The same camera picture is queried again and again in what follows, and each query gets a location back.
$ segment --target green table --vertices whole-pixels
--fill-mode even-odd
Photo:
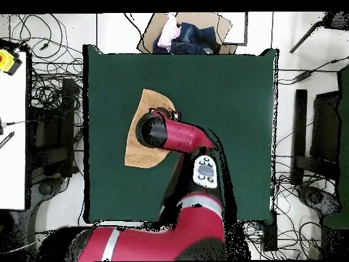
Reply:
[[[270,220],[276,54],[103,55],[84,46],[85,221],[157,219],[179,155],[169,153],[151,169],[124,166],[127,133],[143,89],[169,97],[183,121],[218,135],[238,218]]]

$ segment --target cable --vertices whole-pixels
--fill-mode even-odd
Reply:
[[[144,38],[143,38],[143,35],[142,35],[142,32],[140,32],[139,28],[131,21],[131,19],[129,19],[126,15],[126,13],[123,14],[126,19],[128,19],[128,21],[137,29],[137,31],[139,32],[139,35],[140,35],[140,40],[142,41],[142,44],[143,44],[143,47],[144,49],[151,54],[151,52],[147,49],[147,47],[145,47],[145,41],[144,41]]]
[[[316,225],[316,226],[319,227],[320,229],[321,229],[322,227],[321,227],[321,225],[319,225],[318,223],[315,223],[315,222],[312,222],[312,221],[308,221],[308,222],[306,222],[306,223],[303,223],[303,224],[299,227],[299,241],[300,241],[301,249],[302,249],[304,255],[307,257],[307,259],[313,260],[310,256],[308,256],[308,255],[305,253],[305,249],[304,249],[304,247],[303,247],[303,242],[302,242],[302,237],[301,237],[302,228],[303,228],[305,225],[308,225],[308,224]]]
[[[314,68],[313,70],[302,72],[301,74],[299,74],[298,76],[296,76],[296,77],[294,77],[292,79],[280,79],[280,81],[292,81],[291,83],[280,83],[280,82],[278,82],[278,83],[280,85],[293,85],[294,83],[299,83],[301,81],[304,81],[306,78],[310,77],[313,72],[316,72],[317,70],[319,70],[320,68],[323,68],[327,64],[337,63],[337,62],[340,62],[340,61],[343,61],[343,60],[346,60],[346,59],[349,59],[349,56],[341,58],[341,59],[334,59],[334,60],[331,60],[329,62],[326,62],[325,64],[322,64],[318,68]]]
[[[313,121],[312,121],[311,123],[307,124],[305,127],[308,127],[308,126],[310,126],[311,124],[313,124]],[[288,138],[290,135],[294,134],[296,131],[297,131],[297,130],[294,130],[293,132],[291,132],[290,134],[288,134],[287,136],[285,136],[284,138],[282,138],[280,141],[278,141],[278,142],[276,143],[276,147],[277,147],[277,145],[280,144],[281,141],[283,141],[284,139]]]
[[[30,243],[30,244],[27,244],[27,245],[25,245],[25,246],[22,246],[22,247],[20,247],[20,248],[13,249],[13,250],[11,250],[11,251],[4,252],[4,253],[0,253],[0,254],[9,254],[9,253],[13,253],[13,252],[16,252],[16,251],[25,249],[26,247],[30,247],[30,246],[32,246],[32,245],[34,245],[34,244],[36,244],[36,243],[37,243],[37,241],[35,241],[35,242],[33,242],[33,243]]]
[[[81,211],[80,211],[80,214],[79,214],[79,217],[78,217],[78,226],[79,227],[80,227],[80,218],[81,218],[81,215],[82,215],[82,211],[84,210],[84,204],[85,204],[85,198],[82,201],[82,207],[81,207]]]

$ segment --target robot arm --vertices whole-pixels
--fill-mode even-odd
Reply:
[[[151,108],[136,127],[142,145],[181,153],[162,201],[159,222],[149,230],[87,229],[70,244],[75,253],[68,252],[69,261],[226,260],[227,229],[233,228],[230,234],[244,242],[232,194],[229,212],[223,206],[219,176],[221,159],[225,158],[222,148],[202,128],[179,120],[176,112]],[[229,172],[223,177],[224,191],[232,190],[227,177],[230,179]],[[226,226],[227,219],[231,227]]]

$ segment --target white floor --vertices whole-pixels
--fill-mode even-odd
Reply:
[[[224,14],[224,17],[229,18],[229,14]],[[334,31],[319,29],[313,33],[299,48],[290,54],[290,49],[298,42],[303,34],[314,24],[320,20],[324,12],[249,12],[248,19],[248,42],[247,46],[238,46],[237,54],[253,54],[259,55],[265,49],[279,49],[279,78],[292,79],[301,72],[297,70],[311,70],[321,66],[322,64],[333,59],[341,59],[349,55],[349,33],[343,31]],[[49,14],[40,15],[50,27],[52,27],[52,40],[60,42],[60,34],[56,20]],[[83,44],[94,44],[99,47],[103,53],[139,53],[136,50],[136,45],[139,41],[137,30],[125,19],[122,14],[55,14],[66,27],[67,40],[70,47],[81,51]],[[151,14],[132,14],[135,24],[143,32],[151,17]],[[234,29],[230,32],[229,38],[241,39],[244,28],[241,24],[240,16],[231,16],[230,19]],[[13,29],[19,23],[17,16],[11,17],[11,28]],[[8,17],[0,16],[0,37],[7,37],[8,30],[3,30],[3,27],[8,25]],[[32,37],[48,38],[49,30],[46,25],[39,19],[32,17],[27,21],[26,25],[31,31]],[[12,37],[18,38],[20,29],[15,28]],[[65,32],[63,32],[63,44],[66,45]],[[22,37],[28,37],[26,29],[23,29]],[[57,46],[50,44],[46,50],[40,51],[35,49],[37,54],[49,55],[57,50]],[[65,54],[57,61],[71,62],[73,57],[82,57],[79,52],[71,51],[72,56]],[[322,70],[338,71],[348,64],[348,60],[326,65]],[[338,89],[337,77],[334,72],[316,72],[313,75],[294,85],[279,85],[279,104],[277,115],[277,141],[287,136],[292,132],[293,120],[293,104],[294,94],[296,89],[308,90],[308,123],[312,122],[314,98],[319,93],[334,91]],[[312,126],[307,128],[307,147],[309,153],[309,144],[311,142]],[[277,146],[277,155],[291,154],[292,138],[286,138]],[[76,152],[76,162],[83,173],[83,153]],[[290,166],[290,158],[278,158],[287,166]],[[277,164],[277,172],[288,172],[289,168],[283,164]],[[78,216],[82,208],[84,181],[81,174],[76,174],[71,178],[68,189],[56,196],[50,201],[42,204],[37,215],[36,231],[45,231],[57,229],[63,226],[77,226]],[[295,196],[280,196],[278,198],[278,206],[292,219],[296,231],[299,230],[301,224],[307,221],[318,222],[315,212],[302,205]],[[280,215],[277,217],[279,232],[292,230],[291,221],[287,215],[278,211]],[[306,238],[320,239],[320,229],[314,225],[307,225],[302,230],[302,234]],[[279,237],[279,247],[295,243],[293,241],[297,236],[294,232],[288,232]],[[254,248],[254,244],[249,243],[252,250],[253,259],[264,259],[260,257],[258,251]],[[280,250],[286,257],[295,259],[298,251]],[[277,256],[281,258],[282,253],[278,252]],[[270,252],[264,252],[264,255],[273,258]],[[310,250],[310,255],[317,258],[318,252],[315,249]],[[302,253],[299,259],[306,259]]]

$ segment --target black device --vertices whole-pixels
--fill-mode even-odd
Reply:
[[[316,96],[310,157],[305,156],[305,133],[307,130],[307,90],[297,89],[294,102],[294,133],[292,143],[291,184],[302,184],[304,171],[338,180],[339,118],[337,105],[339,92],[332,91]]]
[[[271,211],[273,221],[271,224],[263,225],[263,251],[277,251],[277,214],[275,211]]]
[[[31,108],[29,124],[32,151],[31,168],[43,167],[46,176],[60,173],[71,177],[74,162],[74,96],[79,87],[71,78],[64,78],[60,108]]]

